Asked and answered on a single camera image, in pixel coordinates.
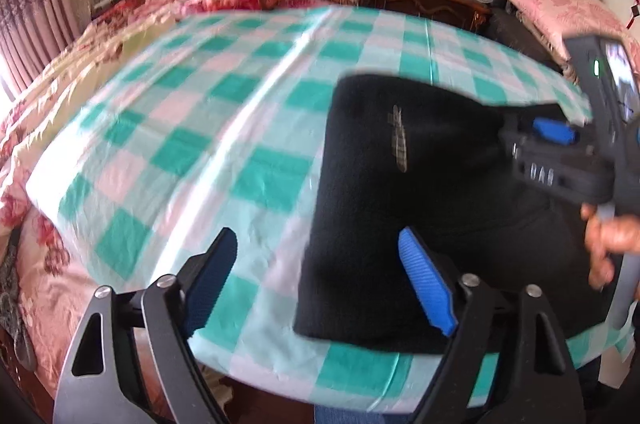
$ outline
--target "green checkered bedsheet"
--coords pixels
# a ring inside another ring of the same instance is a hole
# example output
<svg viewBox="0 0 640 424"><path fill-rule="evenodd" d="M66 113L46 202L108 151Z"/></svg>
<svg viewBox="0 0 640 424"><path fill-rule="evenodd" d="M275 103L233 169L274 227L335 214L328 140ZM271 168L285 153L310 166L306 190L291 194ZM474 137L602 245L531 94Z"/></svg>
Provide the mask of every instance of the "green checkered bedsheet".
<svg viewBox="0 0 640 424"><path fill-rule="evenodd" d="M347 7L218 13L185 20L121 70L50 145L28 193L92 277L119 291L175 273L231 227L238 261L190 341L196 358L315 404L412 410L440 357L306 340L291 328L326 114L353 71L588 115L558 74L439 23ZM601 325L570 340L572 355L585 363L627 336ZM487 356L475 400L494 368Z"/></svg>

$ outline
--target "floral pillowcase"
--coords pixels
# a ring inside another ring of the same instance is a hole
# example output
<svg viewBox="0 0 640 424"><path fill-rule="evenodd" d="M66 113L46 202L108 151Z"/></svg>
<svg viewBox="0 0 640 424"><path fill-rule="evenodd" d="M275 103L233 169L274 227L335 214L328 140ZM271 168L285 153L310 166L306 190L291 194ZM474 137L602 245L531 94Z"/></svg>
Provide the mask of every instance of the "floral pillowcase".
<svg viewBox="0 0 640 424"><path fill-rule="evenodd" d="M525 26L531 25L547 41L554 57L569 61L562 38L582 34L601 34L620 39L640 73L640 42L629 34L618 17L598 0L509 0L519 12Z"/></svg>

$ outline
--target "blue jeans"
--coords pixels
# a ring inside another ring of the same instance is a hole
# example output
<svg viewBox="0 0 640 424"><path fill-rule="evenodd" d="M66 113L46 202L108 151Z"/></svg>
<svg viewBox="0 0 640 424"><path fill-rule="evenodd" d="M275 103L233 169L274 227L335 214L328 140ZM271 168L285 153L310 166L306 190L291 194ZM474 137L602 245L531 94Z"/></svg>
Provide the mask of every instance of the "blue jeans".
<svg viewBox="0 0 640 424"><path fill-rule="evenodd" d="M406 424L408 415L363 413L315 406L316 424Z"/></svg>

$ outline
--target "human hand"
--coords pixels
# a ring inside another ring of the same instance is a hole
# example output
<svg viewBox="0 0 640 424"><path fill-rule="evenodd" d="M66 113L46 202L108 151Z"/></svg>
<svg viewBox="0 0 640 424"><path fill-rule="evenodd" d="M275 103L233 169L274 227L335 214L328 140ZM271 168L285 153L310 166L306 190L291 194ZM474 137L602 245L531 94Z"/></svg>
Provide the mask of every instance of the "human hand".
<svg viewBox="0 0 640 424"><path fill-rule="evenodd" d="M589 283L601 289L613 281L614 267L608 253L640 253L640 218L617 216L601 220L596 216L596 208L587 204L583 204L580 215L587 221L584 244L591 256ZM640 285L636 299L640 299Z"/></svg>

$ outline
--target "display screen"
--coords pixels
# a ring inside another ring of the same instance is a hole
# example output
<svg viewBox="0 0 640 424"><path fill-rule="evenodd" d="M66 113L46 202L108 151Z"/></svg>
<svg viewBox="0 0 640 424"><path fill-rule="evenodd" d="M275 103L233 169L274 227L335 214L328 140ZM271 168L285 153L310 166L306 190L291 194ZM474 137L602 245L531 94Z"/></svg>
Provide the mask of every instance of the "display screen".
<svg viewBox="0 0 640 424"><path fill-rule="evenodd" d="M625 47L620 42L608 42L605 51L618 92L620 115L623 121L629 122L640 113L640 94L631 63L626 56Z"/></svg>

